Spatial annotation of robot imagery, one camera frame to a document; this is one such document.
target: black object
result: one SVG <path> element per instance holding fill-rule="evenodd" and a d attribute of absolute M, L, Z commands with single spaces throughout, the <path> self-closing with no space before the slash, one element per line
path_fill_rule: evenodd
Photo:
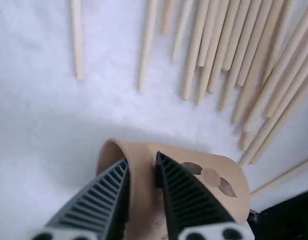
<path fill-rule="evenodd" d="M 122 159 L 99 174 L 46 224 L 97 233 L 98 240 L 120 240 L 128 219 L 129 169 Z"/>
<path fill-rule="evenodd" d="M 248 223 L 256 240 L 308 240 L 308 192 L 257 214 Z"/>
<path fill-rule="evenodd" d="M 155 172 L 156 187 L 163 190 L 169 240 L 177 240 L 190 226 L 234 222 L 196 177 L 161 152 L 156 155 Z"/>

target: white fabric surface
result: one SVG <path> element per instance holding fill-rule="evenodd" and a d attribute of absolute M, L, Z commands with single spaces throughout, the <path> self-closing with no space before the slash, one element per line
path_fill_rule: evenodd
<path fill-rule="evenodd" d="M 109 137 L 160 141 L 235 161 L 242 156 L 239 127 L 230 123 L 235 101 L 217 110 L 224 74 L 217 93 L 200 106 L 194 94 L 180 97 L 190 29 L 178 62 L 171 62 L 171 52 L 181 1 L 168 36 L 160 34 L 159 13 L 144 93 L 137 92 L 145 2 L 83 0 L 85 81 L 79 82 L 69 1 L 0 0 L 0 239 L 42 226 L 93 178 Z M 303 7 L 297 11 L 300 16 Z M 308 98 L 260 163 L 245 168 L 251 191 L 306 158 Z M 307 189 L 308 171 L 254 200 L 252 209 Z"/>

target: ribbed rubber pad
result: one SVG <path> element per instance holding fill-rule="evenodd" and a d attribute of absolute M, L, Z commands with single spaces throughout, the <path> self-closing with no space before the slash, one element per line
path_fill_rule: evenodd
<path fill-rule="evenodd" d="M 158 152 L 155 169 L 156 186 L 163 189 L 169 240 L 177 240 L 186 227 L 234 221 L 213 194 L 176 161 Z"/>
<path fill-rule="evenodd" d="M 129 170 L 125 159 L 99 174 L 46 225 L 97 233 L 99 240 L 120 240 L 128 219 Z"/>

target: wooden stick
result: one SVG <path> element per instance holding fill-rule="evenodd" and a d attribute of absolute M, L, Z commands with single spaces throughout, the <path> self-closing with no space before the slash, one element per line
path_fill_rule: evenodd
<path fill-rule="evenodd" d="M 273 47 L 271 49 L 271 52 L 268 58 L 268 64 L 266 66 L 265 74 L 262 79 L 262 85 L 266 83 L 266 80 L 269 77 L 270 72 L 273 70 L 275 63 L 277 59 L 279 58 L 278 54 L 283 44 L 295 3 L 297 3 L 297 1 L 294 1 L 294 0 L 286 0 L 284 3 L 285 5 L 282 11 L 281 22 L 279 25 L 279 29 L 276 35 L 275 42 L 273 44 Z"/>
<path fill-rule="evenodd" d="M 74 60 L 76 69 L 76 78 L 83 80 L 83 40 L 82 40 L 82 19 L 81 19 L 81 2 L 80 0 L 71 0 L 72 11 L 72 28 L 73 28 L 73 45 Z"/>
<path fill-rule="evenodd" d="M 235 53 L 235 57 L 233 60 L 233 64 L 232 64 L 232 67 L 229 73 L 229 77 L 228 77 L 227 83 L 225 84 L 224 95 L 223 95 L 222 102 L 220 104 L 221 110 L 224 109 L 229 103 L 230 91 L 232 91 L 232 89 L 235 86 L 235 83 L 236 83 L 236 80 L 237 80 L 237 77 L 240 71 L 240 67 L 244 60 L 245 52 L 246 52 L 246 49 L 249 43 L 249 38 L 254 28 L 254 23 L 256 21 L 259 6 L 261 2 L 262 0 L 253 0 L 250 3 L 250 7 L 248 10 L 246 20 L 245 20 L 243 31 L 240 36 L 237 50 Z"/>
<path fill-rule="evenodd" d="M 255 56 L 251 55 L 252 53 L 249 55 L 251 58 L 248 58 L 245 55 L 245 59 L 244 59 L 245 65 L 243 65 L 242 68 L 246 67 L 245 68 L 246 72 L 242 73 L 243 69 L 240 70 L 237 83 L 239 84 L 239 80 L 245 79 L 245 73 L 247 73 L 248 76 L 247 76 L 246 81 L 244 80 L 244 82 L 245 82 L 244 87 L 243 87 L 243 89 L 242 89 L 242 91 L 239 95 L 238 100 L 237 100 L 236 108 L 235 108 L 234 115 L 233 115 L 233 122 L 234 123 L 236 123 L 241 118 L 241 116 L 244 114 L 245 109 L 248 106 L 248 103 L 250 102 L 250 99 L 252 97 L 252 94 L 255 92 L 255 88 L 256 88 L 256 85 L 257 85 L 257 76 L 258 76 L 258 74 L 261 70 L 262 64 L 264 62 L 264 58 L 265 58 L 266 53 L 268 51 L 270 39 L 273 35 L 274 29 L 275 29 L 275 24 L 276 24 L 276 21 L 278 19 L 279 12 L 282 8 L 282 5 L 283 5 L 283 1 L 280 1 L 280 0 L 274 1 L 274 3 L 271 6 L 263 34 L 262 34 L 261 39 L 259 41 L 259 45 L 258 45 L 258 47 L 256 47 L 257 50 L 255 49 L 256 50 Z M 257 26 L 257 23 L 258 23 L 258 19 L 257 19 L 257 22 L 255 24 L 256 29 L 260 28 L 260 27 Z M 253 40 L 254 36 L 258 37 L 259 35 L 261 35 L 261 33 L 255 34 L 255 35 L 253 33 L 253 35 L 251 37 L 251 41 Z"/>
<path fill-rule="evenodd" d="M 175 61 L 179 55 L 181 43 L 184 37 L 186 25 L 189 19 L 189 14 L 192 9 L 194 0 L 184 0 L 182 11 L 180 14 L 179 25 L 177 28 L 177 34 L 175 38 L 175 44 L 173 49 L 173 60 Z"/>
<path fill-rule="evenodd" d="M 300 69 L 299 73 L 295 77 L 293 83 L 290 85 L 289 89 L 287 90 L 286 94 L 284 95 L 282 101 L 277 107 L 277 110 L 273 114 L 273 116 L 270 119 L 277 120 L 279 117 L 279 121 L 276 123 L 275 127 L 271 130 L 270 134 L 267 136 L 266 140 L 262 143 L 262 145 L 257 150 L 257 153 L 255 153 L 253 159 L 251 160 L 252 164 L 256 164 L 259 161 L 259 158 L 262 156 L 262 154 L 265 152 L 269 144 L 272 142 L 272 140 L 275 138 L 279 130 L 284 126 L 285 122 L 287 121 L 289 115 L 294 111 L 297 104 L 301 100 L 298 100 L 297 103 L 291 103 L 291 106 L 288 106 L 288 108 L 282 113 L 284 110 L 284 107 L 288 104 L 288 102 L 293 98 L 293 95 L 299 88 L 299 86 L 302 84 L 304 78 L 308 74 L 308 58 L 306 59 L 306 62 Z M 301 93 L 302 96 L 299 98 L 304 98 L 308 92 L 308 81 L 304 83 L 305 87 L 302 87 L 300 90 L 304 91 L 304 93 Z"/>
<path fill-rule="evenodd" d="M 240 149 L 243 151 L 247 151 L 250 144 L 254 140 L 256 134 L 257 132 L 254 131 L 249 131 L 249 132 L 244 131 L 240 137 Z"/>
<path fill-rule="evenodd" d="M 208 11 L 206 15 L 205 25 L 204 25 L 204 33 L 202 42 L 200 44 L 199 55 L 197 60 L 197 65 L 203 67 L 205 65 L 206 56 L 208 52 L 208 47 L 210 43 L 210 39 L 212 37 L 213 28 L 215 25 L 215 20 L 218 11 L 219 0 L 210 0 L 208 5 Z"/>
<path fill-rule="evenodd" d="M 211 38 L 210 45 L 208 48 L 208 53 L 206 56 L 206 62 L 202 69 L 202 73 L 200 77 L 200 84 L 199 84 L 197 100 L 196 100 L 197 105 L 202 101 L 207 85 L 208 85 L 210 73 L 212 70 L 213 62 L 214 62 L 216 51 L 217 51 L 220 34 L 221 34 L 222 27 L 223 27 L 225 17 L 226 17 L 228 4 L 229 4 L 229 0 L 222 0 L 219 5 L 212 38 Z"/>
<path fill-rule="evenodd" d="M 207 91 L 211 94 L 215 92 L 216 88 L 216 80 L 220 75 L 222 70 L 223 61 L 226 54 L 227 45 L 230 39 L 230 35 L 232 33 L 233 25 L 235 22 L 235 17 L 238 11 L 240 0 L 230 1 L 228 10 L 226 13 L 226 18 L 224 22 L 224 26 L 222 29 L 221 37 L 218 43 L 218 48 L 215 56 L 215 60 L 213 63 L 213 69 L 211 72 L 211 76 L 208 83 Z"/>
<path fill-rule="evenodd" d="M 287 44 L 284 52 L 282 53 L 280 59 L 278 60 L 273 71 L 269 75 L 269 78 L 266 84 L 263 87 L 262 92 L 260 93 L 253 109 L 249 113 L 247 120 L 244 123 L 243 129 L 248 132 L 253 128 L 253 124 L 257 116 L 259 116 L 262 110 L 265 108 L 270 95 L 274 91 L 276 84 L 278 83 L 280 77 L 282 76 L 286 66 L 288 65 L 290 59 L 292 58 L 298 44 L 300 43 L 303 35 L 305 34 L 308 28 L 308 8 L 305 15 L 302 17 L 299 22 L 296 30 L 294 31 L 291 40 Z"/>
<path fill-rule="evenodd" d="M 299 69 L 301 68 L 303 62 L 305 61 L 308 55 L 308 39 L 305 45 L 301 48 L 300 53 L 297 55 L 297 58 L 293 64 L 290 65 L 290 70 L 286 75 L 286 78 L 282 81 L 282 84 L 279 85 L 279 88 L 273 95 L 272 99 L 270 99 L 267 105 L 266 116 L 271 117 L 277 108 L 278 104 L 280 103 L 281 99 L 283 98 L 284 94 L 288 90 L 290 84 L 292 83 L 294 77 L 297 75 Z"/>
<path fill-rule="evenodd" d="M 209 0 L 200 0 L 198 4 L 196 22 L 192 33 L 192 38 L 190 41 L 189 53 L 187 58 L 185 84 L 183 88 L 183 99 L 188 99 L 190 97 L 190 90 L 193 82 L 199 45 L 203 35 L 204 23 L 208 10 L 208 3 Z"/>
<path fill-rule="evenodd" d="M 236 15 L 235 23 L 233 26 L 232 34 L 227 46 L 222 70 L 229 71 L 234 60 L 235 52 L 237 49 L 238 41 L 243 30 L 245 19 L 247 16 L 248 8 L 251 0 L 241 0 Z"/>
<path fill-rule="evenodd" d="M 261 38 L 267 39 L 268 35 L 270 35 L 270 37 L 271 37 L 271 33 L 273 31 L 272 29 L 275 27 L 275 25 L 273 27 L 267 25 L 267 27 L 266 27 L 267 32 L 264 31 L 264 27 L 265 27 L 267 18 L 269 20 L 268 22 L 270 22 L 271 24 L 276 23 L 275 21 L 273 21 L 271 19 L 277 20 L 277 18 L 278 18 L 278 16 L 273 16 L 274 11 L 271 11 L 271 15 L 269 16 L 270 9 L 272 7 L 273 7 L 272 9 L 277 9 L 277 7 L 275 7 L 275 6 L 276 5 L 281 6 L 283 4 L 283 1 L 279 0 L 279 1 L 275 1 L 274 4 L 272 4 L 272 3 L 273 3 L 273 0 L 266 0 L 266 1 L 263 1 L 261 6 L 260 6 L 259 13 L 258 13 L 258 16 L 257 16 L 257 20 L 256 20 L 256 23 L 255 23 L 255 26 L 254 26 L 254 29 L 253 29 L 253 33 L 252 33 L 252 36 L 249 40 L 249 44 L 248 44 L 248 47 L 247 47 L 247 50 L 246 50 L 246 53 L 245 53 L 244 61 L 243 61 L 243 64 L 240 68 L 238 79 L 237 79 L 237 82 L 236 82 L 239 86 L 243 86 L 245 84 L 245 81 L 246 81 L 246 78 L 247 78 L 247 75 L 248 75 L 250 66 L 252 64 L 252 61 L 253 61 L 255 52 L 257 50 L 257 46 L 258 46 L 260 39 Z"/>
<path fill-rule="evenodd" d="M 300 164 L 299 166 L 297 166 L 296 168 L 290 170 L 289 172 L 281 175 L 280 177 L 276 178 L 275 180 L 271 181 L 270 183 L 266 184 L 265 186 L 261 187 L 260 189 L 256 190 L 255 192 L 253 192 L 252 194 L 250 194 L 250 197 L 252 199 L 258 197 L 260 194 L 266 192 L 269 189 L 275 188 L 278 185 L 282 184 L 283 182 L 286 182 L 292 178 L 294 178 L 295 176 L 297 176 L 298 174 L 300 174 L 303 171 L 308 170 L 308 160 L 305 161 L 304 163 Z"/>
<path fill-rule="evenodd" d="M 304 85 L 299 89 L 298 92 L 297 90 L 307 74 L 308 59 L 295 77 L 293 83 L 288 89 L 288 92 L 284 95 L 283 99 L 279 103 L 274 115 L 267 119 L 260 131 L 257 133 L 255 139 L 239 163 L 241 166 L 248 164 L 251 160 L 254 164 L 258 162 L 260 156 L 258 155 L 258 157 L 255 157 L 256 152 L 259 150 L 262 144 L 264 144 L 263 148 L 266 148 L 269 145 L 270 141 L 274 139 L 275 135 L 282 128 L 290 114 L 295 110 L 296 106 L 306 96 L 308 93 L 308 80 L 304 82 Z"/>
<path fill-rule="evenodd" d="M 148 12 L 145 26 L 145 36 L 142 50 L 142 57 L 140 62 L 140 73 L 138 82 L 138 91 L 143 91 L 143 86 L 147 74 L 147 65 L 149 62 L 150 49 L 153 42 L 153 36 L 155 31 L 156 16 L 158 10 L 158 0 L 149 0 Z"/>
<path fill-rule="evenodd" d="M 163 15 L 163 28 L 162 28 L 163 34 L 168 33 L 174 5 L 175 5 L 175 0 L 165 0 L 165 8 L 164 8 L 164 15 Z"/>

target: wooden rod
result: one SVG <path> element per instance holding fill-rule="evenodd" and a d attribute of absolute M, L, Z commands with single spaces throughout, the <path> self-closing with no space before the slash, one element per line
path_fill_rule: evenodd
<path fill-rule="evenodd" d="M 244 131 L 240 137 L 240 149 L 243 151 L 247 151 L 250 144 L 254 140 L 256 134 L 257 134 L 256 131 L 249 131 L 249 132 Z"/>
<path fill-rule="evenodd" d="M 301 88 L 299 88 L 302 81 L 306 78 L 307 75 L 308 59 L 306 60 L 306 63 L 303 65 L 301 70 L 298 72 L 293 83 L 290 85 L 287 93 L 284 95 L 283 99 L 279 103 L 274 115 L 271 118 L 267 119 L 260 131 L 257 133 L 252 144 L 239 162 L 239 165 L 242 166 L 248 164 L 250 161 L 255 164 L 259 161 L 260 155 L 258 155 L 257 157 L 255 157 L 255 155 L 262 146 L 262 144 L 264 144 L 262 148 L 268 147 L 269 143 L 272 141 L 272 139 L 274 139 L 277 132 L 285 124 L 291 113 L 295 110 L 296 106 L 303 100 L 303 98 L 308 93 L 308 80 L 304 82 Z"/>
<path fill-rule="evenodd" d="M 266 107 L 266 104 L 272 92 L 274 91 L 276 84 L 281 78 L 285 68 L 287 67 L 290 59 L 292 58 L 307 28 L 308 28 L 308 8 L 306 10 L 305 15 L 302 17 L 301 21 L 296 27 L 296 30 L 294 31 L 289 43 L 287 44 L 276 66 L 269 75 L 269 78 L 266 84 L 264 85 L 262 92 L 260 93 L 253 109 L 249 113 L 247 120 L 243 125 L 244 131 L 248 132 L 253 129 L 253 124 L 255 122 L 255 119 L 261 114 L 263 109 Z"/>
<path fill-rule="evenodd" d="M 155 31 L 156 16 L 158 10 L 158 0 L 149 0 L 146 26 L 145 26 L 145 35 L 143 42 L 143 50 L 140 62 L 140 73 L 139 73 L 139 82 L 138 82 L 138 91 L 142 92 L 144 87 L 144 82 L 147 74 L 148 62 L 150 49 L 153 42 L 153 36 Z"/>
<path fill-rule="evenodd" d="M 74 61 L 76 78 L 83 80 L 84 66 L 83 66 L 83 40 L 82 40 L 82 12 L 81 1 L 71 0 L 72 12 L 72 28 L 73 28 L 73 46 L 74 46 Z"/>
<path fill-rule="evenodd" d="M 175 0 L 165 0 L 165 8 L 164 8 L 164 14 L 163 14 L 163 27 L 162 27 L 163 34 L 168 34 L 174 5 L 175 5 Z"/>
<path fill-rule="evenodd" d="M 212 37 L 217 11 L 218 11 L 219 0 L 210 0 L 208 5 L 208 11 L 206 15 L 204 33 L 202 42 L 200 44 L 199 55 L 197 60 L 197 65 L 203 67 L 205 65 L 206 56 L 210 44 L 210 39 Z"/>
<path fill-rule="evenodd" d="M 273 139 L 275 138 L 275 136 L 277 135 L 279 130 L 284 126 L 285 122 L 288 120 L 288 117 L 291 114 L 291 112 L 294 111 L 297 104 L 299 104 L 299 103 L 291 104 L 293 107 L 288 106 L 287 109 L 292 108 L 292 110 L 286 110 L 287 112 L 282 113 L 281 105 L 285 106 L 286 102 L 290 101 L 293 98 L 296 90 L 302 84 L 302 82 L 303 82 L 304 78 L 306 78 L 307 74 L 308 74 L 308 59 L 306 59 L 306 62 L 304 63 L 304 65 L 300 69 L 297 76 L 294 78 L 294 80 L 293 80 L 292 84 L 290 85 L 289 89 L 287 90 L 287 92 L 285 93 L 280 105 L 278 105 L 277 110 L 275 111 L 273 116 L 270 118 L 270 119 L 273 119 L 273 118 L 277 119 L 278 117 L 280 117 L 279 121 L 276 123 L 275 127 L 271 130 L 270 134 L 267 136 L 265 141 L 262 143 L 262 145 L 259 147 L 259 149 L 255 153 L 254 157 L 252 158 L 252 160 L 251 160 L 252 164 L 256 164 L 259 161 L 259 158 L 262 156 L 262 154 L 265 152 L 265 150 L 268 148 L 270 143 L 273 141 Z M 308 92 L 308 87 L 303 91 L 305 91 L 305 93 L 302 93 L 302 94 L 305 96 Z"/>
<path fill-rule="evenodd" d="M 190 11 L 192 9 L 194 0 L 184 0 L 180 18 L 179 18 L 179 25 L 177 28 L 175 44 L 173 49 L 173 60 L 175 61 L 179 56 L 181 43 L 184 37 L 186 25 L 189 19 Z"/>
<path fill-rule="evenodd" d="M 224 95 L 220 104 L 220 109 L 224 109 L 229 103 L 230 92 L 235 86 L 241 64 L 244 60 L 245 52 L 249 43 L 250 36 L 252 34 L 254 24 L 257 18 L 258 10 L 262 0 L 253 0 L 250 3 L 250 7 L 247 13 L 245 24 L 243 27 L 242 34 L 239 39 L 235 57 L 231 70 L 229 72 L 228 80 L 225 84 Z"/>
<path fill-rule="evenodd" d="M 192 38 L 189 46 L 189 53 L 187 57 L 187 66 L 185 74 L 185 84 L 183 88 L 183 99 L 187 100 L 190 97 L 191 85 L 193 82 L 194 71 L 196 67 L 197 57 L 200 42 L 202 39 L 204 23 L 208 10 L 209 0 L 199 0 L 198 10 L 196 15 L 196 22 L 192 33 Z"/>
<path fill-rule="evenodd" d="M 224 62 L 222 65 L 222 70 L 223 71 L 229 71 L 232 62 L 234 60 L 235 52 L 237 49 L 238 41 L 240 38 L 240 35 L 243 30 L 243 26 L 245 23 L 245 19 L 247 16 L 248 8 L 250 5 L 251 0 L 241 0 L 238 8 L 238 12 L 236 15 L 235 23 L 233 26 L 232 34 L 230 36 L 230 40 L 227 46 Z"/>
<path fill-rule="evenodd" d="M 275 37 L 273 47 L 269 54 L 268 64 L 266 66 L 265 74 L 262 79 L 262 85 L 266 83 L 266 80 L 269 77 L 270 72 L 273 70 L 275 63 L 279 58 L 279 52 L 288 29 L 290 19 L 292 17 L 295 3 L 297 3 L 297 1 L 295 0 L 286 0 L 284 3 L 285 5 L 283 6 L 281 21 L 279 24 L 278 32 Z"/>
<path fill-rule="evenodd" d="M 303 171 L 308 170 L 308 160 L 304 163 L 298 165 L 294 169 L 290 170 L 289 172 L 281 175 L 280 177 L 276 178 L 275 180 L 271 181 L 270 183 L 266 184 L 265 186 L 261 187 L 260 189 L 256 190 L 252 194 L 250 194 L 251 199 L 258 197 L 259 195 L 263 194 L 264 192 L 268 191 L 269 189 L 275 188 L 278 185 L 286 182 Z"/>
<path fill-rule="evenodd" d="M 279 12 L 282 8 L 282 5 L 283 5 L 283 1 L 276 0 L 276 1 L 273 2 L 263 33 L 262 34 L 261 33 L 256 34 L 257 38 L 259 37 L 259 35 L 262 35 L 262 36 L 261 36 L 261 39 L 259 41 L 258 47 L 256 46 L 256 48 L 255 48 L 255 45 L 252 46 L 251 52 L 254 52 L 254 50 L 255 50 L 256 51 L 255 56 L 253 56 L 251 54 L 249 55 L 250 58 L 246 58 L 246 56 L 245 56 L 245 59 L 244 59 L 245 65 L 243 65 L 242 68 L 246 67 L 245 70 L 247 70 L 247 68 L 249 68 L 248 66 L 250 66 L 250 69 L 248 69 L 246 72 L 242 72 L 243 69 L 241 69 L 240 73 L 239 73 L 237 83 L 239 83 L 239 80 L 245 79 L 245 73 L 247 73 L 247 75 L 246 75 L 247 79 L 246 79 L 246 81 L 244 80 L 244 82 L 245 82 L 244 87 L 243 87 L 243 89 L 242 89 L 242 91 L 239 95 L 238 100 L 237 100 L 237 104 L 236 104 L 236 108 L 235 108 L 233 120 L 232 120 L 234 123 L 236 123 L 242 117 L 242 115 L 244 114 L 244 112 L 246 110 L 246 107 L 248 106 L 248 103 L 250 102 L 250 99 L 251 99 L 253 93 L 256 90 L 257 76 L 258 76 L 258 74 L 261 70 L 261 67 L 263 65 L 264 59 L 266 57 L 266 53 L 268 52 L 269 43 L 270 43 L 271 37 L 274 33 L 275 24 L 277 22 Z M 255 24 L 255 28 L 258 28 L 257 23 L 258 23 L 258 19 L 257 19 L 257 22 Z"/>
<path fill-rule="evenodd" d="M 206 62 L 202 69 L 202 73 L 200 77 L 200 84 L 199 84 L 197 100 L 196 100 L 197 105 L 200 104 L 200 102 L 202 101 L 207 85 L 208 85 L 210 73 L 213 67 L 213 62 L 214 62 L 216 51 L 217 51 L 220 34 L 221 34 L 222 27 L 223 27 L 225 17 L 226 17 L 228 4 L 229 4 L 229 0 L 222 0 L 219 5 L 212 38 L 211 38 L 210 45 L 208 48 L 208 53 L 206 56 Z"/>
<path fill-rule="evenodd" d="M 222 70 L 223 61 L 226 54 L 227 45 L 230 39 L 230 35 L 232 33 L 232 29 L 234 26 L 236 14 L 238 11 L 240 0 L 230 1 L 228 10 L 226 13 L 226 18 L 224 22 L 224 26 L 222 29 L 221 37 L 218 43 L 217 52 L 215 56 L 215 60 L 213 63 L 213 69 L 211 72 L 211 76 L 209 79 L 207 91 L 211 94 L 215 92 L 216 88 L 216 80 L 220 75 Z"/>
<path fill-rule="evenodd" d="M 305 45 L 301 48 L 299 54 L 297 54 L 295 62 L 290 65 L 290 69 L 288 70 L 288 74 L 286 74 L 286 78 L 282 81 L 282 84 L 279 85 L 279 88 L 273 95 L 273 97 L 269 100 L 267 105 L 266 116 L 270 118 L 274 111 L 276 110 L 278 104 L 283 98 L 284 94 L 288 90 L 290 84 L 292 83 L 294 77 L 297 75 L 299 69 L 301 68 L 303 62 L 308 56 L 308 39 L 306 40 Z"/>
<path fill-rule="evenodd" d="M 254 58 L 254 55 L 255 55 L 255 52 L 257 50 L 257 46 L 258 46 L 258 43 L 260 41 L 260 39 L 268 39 L 268 37 L 271 37 L 271 33 L 272 33 L 272 29 L 275 27 L 275 21 L 273 21 L 272 19 L 275 19 L 277 20 L 278 16 L 277 15 L 273 15 L 274 11 L 271 11 L 271 8 L 272 9 L 278 9 L 278 7 L 275 7 L 277 5 L 282 5 L 283 4 L 283 1 L 275 1 L 274 4 L 273 3 L 273 0 L 266 0 L 266 1 L 263 1 L 261 6 L 260 6 L 260 9 L 259 9 L 259 13 L 258 13 L 258 16 L 257 16 L 257 20 L 256 20 L 256 23 L 255 23 L 255 26 L 254 26 L 254 29 L 253 29 L 253 33 L 252 33 L 252 36 L 249 40 L 249 43 L 248 43 L 248 47 L 247 47 L 247 50 L 246 50 L 246 53 L 245 53 L 245 57 L 244 57 L 244 60 L 243 60 L 243 63 L 242 63 L 242 66 L 240 68 L 240 71 L 239 71 L 239 75 L 238 75 L 238 78 L 237 78 L 237 85 L 239 86 L 243 86 L 245 84 L 245 81 L 246 81 L 246 78 L 247 78 L 247 75 L 248 75 L 248 72 L 249 72 L 249 69 L 250 69 L 250 66 L 252 64 L 252 61 L 253 61 L 253 58 Z M 271 24 L 273 24 L 274 26 L 266 26 L 265 30 L 267 30 L 267 32 L 265 32 L 264 30 L 264 27 L 266 25 L 266 21 L 268 19 L 268 23 L 270 22 Z"/>

